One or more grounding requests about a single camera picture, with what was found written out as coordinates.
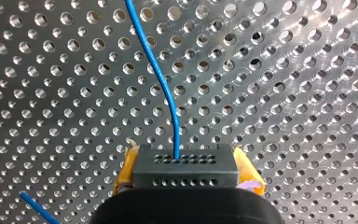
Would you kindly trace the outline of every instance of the blue wire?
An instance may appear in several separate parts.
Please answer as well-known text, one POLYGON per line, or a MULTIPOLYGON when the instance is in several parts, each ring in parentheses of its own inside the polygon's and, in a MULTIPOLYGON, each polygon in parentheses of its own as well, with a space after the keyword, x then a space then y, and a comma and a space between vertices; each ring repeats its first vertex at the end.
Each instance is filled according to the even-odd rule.
POLYGON ((24 191, 20 192, 20 197, 26 201, 31 207, 40 214, 47 222, 50 224, 60 224, 57 219, 51 216, 51 214, 48 213, 42 206, 40 206, 38 203, 36 203, 27 193, 24 191))
POLYGON ((147 38, 144 32, 144 29, 142 28, 142 24, 139 21, 135 6, 133 5, 132 0, 124 0, 127 5, 127 10, 129 11, 133 27, 135 28, 136 34, 139 37, 139 40, 141 41, 142 47, 144 48, 144 51, 146 53, 147 58, 149 59, 150 64, 152 65, 156 75, 159 84, 162 87, 162 90, 164 91, 165 97, 167 97, 168 100, 168 106, 171 110, 171 117, 172 117, 172 124, 173 124, 173 156, 176 159, 179 159, 180 157, 180 135, 179 135, 179 118, 176 115, 176 105, 175 101, 173 100, 170 87, 167 84, 167 81, 165 80, 165 76, 162 74, 161 68, 159 68, 158 62, 156 60, 156 57, 153 54, 152 49, 150 48, 147 38))

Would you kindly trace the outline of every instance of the gray connector block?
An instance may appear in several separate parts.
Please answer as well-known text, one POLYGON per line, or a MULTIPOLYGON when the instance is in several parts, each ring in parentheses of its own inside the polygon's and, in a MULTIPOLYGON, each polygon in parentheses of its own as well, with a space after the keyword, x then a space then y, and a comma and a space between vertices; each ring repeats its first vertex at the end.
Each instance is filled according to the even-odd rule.
POLYGON ((216 149, 184 149, 181 159, 171 149, 141 145, 132 170, 139 188, 235 188, 239 172, 229 145, 216 149))

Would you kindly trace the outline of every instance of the black component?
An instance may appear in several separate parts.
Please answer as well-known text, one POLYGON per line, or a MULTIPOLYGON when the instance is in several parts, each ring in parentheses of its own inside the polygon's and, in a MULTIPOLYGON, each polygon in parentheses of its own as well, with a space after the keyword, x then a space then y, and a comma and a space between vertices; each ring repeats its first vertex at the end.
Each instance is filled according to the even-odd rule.
POLYGON ((244 189, 130 189, 109 198, 90 224, 283 224, 265 199, 244 189))
POLYGON ((140 188, 235 188, 238 170, 229 145, 217 149, 181 150, 175 160, 172 150, 141 145, 132 170, 132 183, 140 188))

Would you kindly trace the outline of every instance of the metal surface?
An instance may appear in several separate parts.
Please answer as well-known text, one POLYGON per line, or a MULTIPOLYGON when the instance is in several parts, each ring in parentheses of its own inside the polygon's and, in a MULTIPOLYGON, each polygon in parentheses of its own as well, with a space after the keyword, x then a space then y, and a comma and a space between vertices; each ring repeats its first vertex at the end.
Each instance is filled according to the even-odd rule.
MULTIPOLYGON (((183 147, 243 144, 287 223, 358 224, 358 1, 136 7, 183 147)), ((21 190, 88 222, 130 138, 172 148, 147 65, 122 1, 0 0, 1 223, 42 222, 21 190)))
POLYGON ((187 149, 180 160, 172 158, 172 149, 141 145, 132 183, 139 188, 235 188, 239 172, 229 145, 218 144, 207 151, 187 149))

